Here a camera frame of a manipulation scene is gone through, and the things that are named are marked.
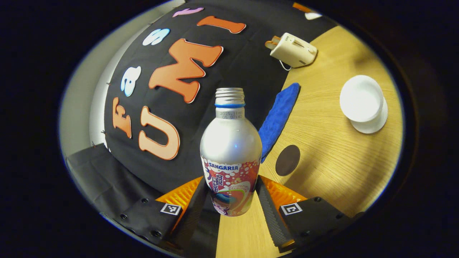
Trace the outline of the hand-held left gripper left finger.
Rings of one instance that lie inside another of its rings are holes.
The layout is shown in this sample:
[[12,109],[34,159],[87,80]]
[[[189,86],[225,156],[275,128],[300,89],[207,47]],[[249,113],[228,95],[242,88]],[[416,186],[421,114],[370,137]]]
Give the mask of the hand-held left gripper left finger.
[[185,250],[207,194],[203,176],[161,193],[139,178],[118,181],[100,194],[100,210],[121,227],[159,248]]

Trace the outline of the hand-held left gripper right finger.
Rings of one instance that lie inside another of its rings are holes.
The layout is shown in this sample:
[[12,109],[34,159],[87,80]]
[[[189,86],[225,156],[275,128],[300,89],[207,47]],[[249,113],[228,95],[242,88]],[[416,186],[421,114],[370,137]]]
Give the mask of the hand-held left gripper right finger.
[[255,186],[265,221],[279,251],[298,251],[325,242],[364,215],[349,217],[324,198],[305,198],[259,175]]

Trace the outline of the dark brown round coaster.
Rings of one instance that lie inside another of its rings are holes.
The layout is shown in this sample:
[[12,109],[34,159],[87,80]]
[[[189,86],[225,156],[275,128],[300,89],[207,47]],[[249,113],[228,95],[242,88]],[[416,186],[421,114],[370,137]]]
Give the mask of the dark brown round coaster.
[[301,152],[298,146],[289,145],[282,150],[275,164],[275,171],[279,176],[290,175],[297,167]]

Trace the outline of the silver water bottle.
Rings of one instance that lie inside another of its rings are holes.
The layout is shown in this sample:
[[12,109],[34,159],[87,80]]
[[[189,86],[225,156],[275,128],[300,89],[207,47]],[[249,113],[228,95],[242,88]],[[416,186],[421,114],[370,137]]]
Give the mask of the silver water bottle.
[[200,158],[213,207],[223,216],[235,217],[251,207],[262,141],[245,116],[242,88],[218,88],[215,96],[216,116],[202,135]]

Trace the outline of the white teacup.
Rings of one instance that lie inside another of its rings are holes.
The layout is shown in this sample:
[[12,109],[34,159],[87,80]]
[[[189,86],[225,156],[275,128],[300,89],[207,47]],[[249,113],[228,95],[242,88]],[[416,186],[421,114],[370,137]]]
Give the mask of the white teacup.
[[382,112],[383,93],[373,78],[357,75],[344,83],[339,103],[341,111],[348,119],[365,123],[375,119]]

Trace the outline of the blue towel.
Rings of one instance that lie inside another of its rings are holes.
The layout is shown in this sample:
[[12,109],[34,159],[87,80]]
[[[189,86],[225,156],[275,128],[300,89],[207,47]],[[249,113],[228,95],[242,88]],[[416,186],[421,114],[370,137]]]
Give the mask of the blue towel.
[[265,161],[267,155],[280,137],[297,101],[300,88],[299,83],[293,83],[276,95],[274,104],[258,131],[262,141],[261,163]]

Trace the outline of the white saucer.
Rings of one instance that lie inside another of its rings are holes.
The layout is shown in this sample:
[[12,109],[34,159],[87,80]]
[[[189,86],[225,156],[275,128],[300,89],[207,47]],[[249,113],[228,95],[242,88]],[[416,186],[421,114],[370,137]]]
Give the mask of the white saucer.
[[364,134],[373,134],[381,130],[388,119],[388,104],[385,98],[383,98],[383,106],[380,113],[372,120],[368,122],[356,122],[350,120],[351,125],[357,131]]

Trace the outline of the black backdrop cloth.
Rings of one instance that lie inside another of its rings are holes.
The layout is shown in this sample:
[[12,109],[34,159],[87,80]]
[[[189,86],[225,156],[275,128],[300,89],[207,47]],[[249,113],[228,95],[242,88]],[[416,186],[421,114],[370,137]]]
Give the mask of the black backdrop cloth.
[[[84,61],[66,90],[60,114],[60,141],[71,178],[89,204],[106,219],[129,227],[153,221],[152,202],[202,175],[198,148],[204,127],[215,117],[217,88],[243,87],[248,119],[259,129],[287,78],[262,41],[292,32],[314,40],[337,24],[308,21],[279,0],[189,0],[162,15],[108,53],[115,65],[108,76]],[[214,65],[196,78],[200,90],[187,104],[164,87],[148,88],[154,69],[176,61],[168,50],[178,39],[223,46]],[[139,149],[141,108],[177,128],[177,157],[162,160]]]

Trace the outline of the white toaster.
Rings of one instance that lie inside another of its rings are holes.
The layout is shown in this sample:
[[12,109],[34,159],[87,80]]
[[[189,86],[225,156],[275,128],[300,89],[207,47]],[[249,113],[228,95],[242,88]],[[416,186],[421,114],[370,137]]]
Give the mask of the white toaster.
[[280,43],[270,56],[274,57],[292,68],[310,65],[316,59],[318,49],[307,41],[289,33],[284,33]]

